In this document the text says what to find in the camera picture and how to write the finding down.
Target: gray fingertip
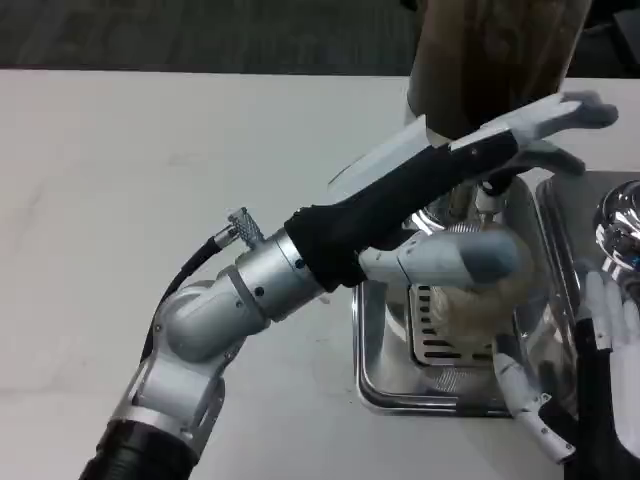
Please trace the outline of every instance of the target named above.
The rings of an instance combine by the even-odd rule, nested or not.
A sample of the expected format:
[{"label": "gray fingertip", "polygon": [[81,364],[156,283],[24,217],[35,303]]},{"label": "gray fingertip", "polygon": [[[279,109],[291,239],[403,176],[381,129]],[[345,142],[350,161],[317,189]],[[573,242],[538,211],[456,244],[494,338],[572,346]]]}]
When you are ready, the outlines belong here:
[{"label": "gray fingertip", "polygon": [[[554,149],[536,150],[537,149],[534,149],[530,152],[531,160],[525,158],[525,161],[529,161],[529,163],[537,167],[555,173],[565,173],[576,176],[582,175],[587,169],[582,160],[561,148],[555,147]],[[527,151],[525,150],[522,155],[527,155]]]},{"label": "gray fingertip", "polygon": [[615,105],[603,104],[594,109],[594,115],[590,118],[595,128],[604,128],[618,121],[620,114]]},{"label": "gray fingertip", "polygon": [[638,306],[633,300],[627,300],[622,306],[624,310],[624,322],[627,325],[629,338],[637,340],[640,338],[640,313]]},{"label": "gray fingertip", "polygon": [[620,298],[620,288],[610,280],[605,286],[607,307],[609,309],[609,319],[611,322],[611,339],[617,345],[625,343],[627,327],[625,325],[622,311],[622,298]]},{"label": "gray fingertip", "polygon": [[505,232],[465,234],[461,240],[462,261],[476,283],[495,283],[522,267],[518,246]]},{"label": "gray fingertip", "polygon": [[598,272],[589,272],[585,285],[585,304],[591,310],[591,314],[604,311],[604,282]]}]

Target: brown container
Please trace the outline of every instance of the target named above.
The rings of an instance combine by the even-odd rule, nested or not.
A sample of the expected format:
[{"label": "brown container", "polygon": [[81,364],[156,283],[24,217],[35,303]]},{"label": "brown container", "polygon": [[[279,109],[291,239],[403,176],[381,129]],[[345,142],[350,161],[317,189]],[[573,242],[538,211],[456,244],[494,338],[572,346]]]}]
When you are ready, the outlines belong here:
[{"label": "brown container", "polygon": [[412,112],[455,139],[556,92],[591,0],[428,0]]}]

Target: chrome knob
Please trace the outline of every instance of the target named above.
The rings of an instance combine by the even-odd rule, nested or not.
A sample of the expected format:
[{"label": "chrome knob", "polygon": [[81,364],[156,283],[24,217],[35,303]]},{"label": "chrome knob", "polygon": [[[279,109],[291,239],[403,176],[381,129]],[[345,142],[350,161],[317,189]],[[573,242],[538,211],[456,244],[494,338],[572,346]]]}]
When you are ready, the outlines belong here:
[{"label": "chrome knob", "polygon": [[596,211],[596,242],[617,265],[640,272],[640,181],[607,193]]}]

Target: drip tray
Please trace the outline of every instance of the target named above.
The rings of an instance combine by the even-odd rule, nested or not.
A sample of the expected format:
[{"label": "drip tray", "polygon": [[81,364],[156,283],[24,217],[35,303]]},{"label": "drip tray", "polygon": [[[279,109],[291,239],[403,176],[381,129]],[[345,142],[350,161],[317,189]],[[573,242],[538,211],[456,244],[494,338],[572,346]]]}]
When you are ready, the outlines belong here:
[{"label": "drip tray", "polygon": [[414,360],[425,367],[493,368],[491,345],[472,354],[458,352],[446,340],[438,336],[431,325],[431,287],[414,286],[410,290],[411,306],[408,339]]},{"label": "drip tray", "polygon": [[[362,400],[396,412],[508,416],[491,361],[467,361],[437,335],[416,328],[424,325],[412,314],[424,303],[417,292],[424,291],[376,282],[355,290],[356,382]],[[415,338],[414,331],[419,332]],[[438,346],[424,345],[427,336]]]}]

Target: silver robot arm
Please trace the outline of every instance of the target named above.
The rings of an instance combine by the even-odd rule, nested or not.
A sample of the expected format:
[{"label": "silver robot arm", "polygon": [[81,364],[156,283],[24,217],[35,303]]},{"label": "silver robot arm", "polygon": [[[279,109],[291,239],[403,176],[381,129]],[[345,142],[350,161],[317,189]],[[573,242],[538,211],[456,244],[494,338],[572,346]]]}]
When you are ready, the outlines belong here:
[{"label": "silver robot arm", "polygon": [[[419,129],[410,126],[405,140],[402,134],[394,137],[375,151],[376,158],[363,157],[364,163],[345,171],[366,166],[364,184],[351,187],[337,203],[297,211],[266,240],[241,211],[244,218],[236,216],[212,242],[219,250],[223,245],[216,246],[216,238],[228,243],[241,236],[250,251],[213,283],[192,285],[164,299],[153,319],[152,348],[143,355],[81,479],[187,479],[224,402],[224,370],[244,339],[323,292],[367,278],[464,286],[517,269],[517,256],[503,255],[517,247],[499,232],[485,234],[484,248],[475,251],[457,235],[418,234],[393,251],[380,245],[414,211],[462,181],[508,166],[540,135],[590,127],[598,115],[608,119],[600,126],[615,121],[610,107],[601,103],[554,98],[542,109],[546,114],[529,109],[514,117],[517,122],[507,119],[498,128],[437,149],[418,145],[414,130]],[[571,108],[562,107],[567,102]],[[582,111],[582,123],[576,111]],[[550,121],[552,127],[542,128]],[[405,148],[405,141],[411,148]],[[486,265],[496,266],[491,278]]]}]

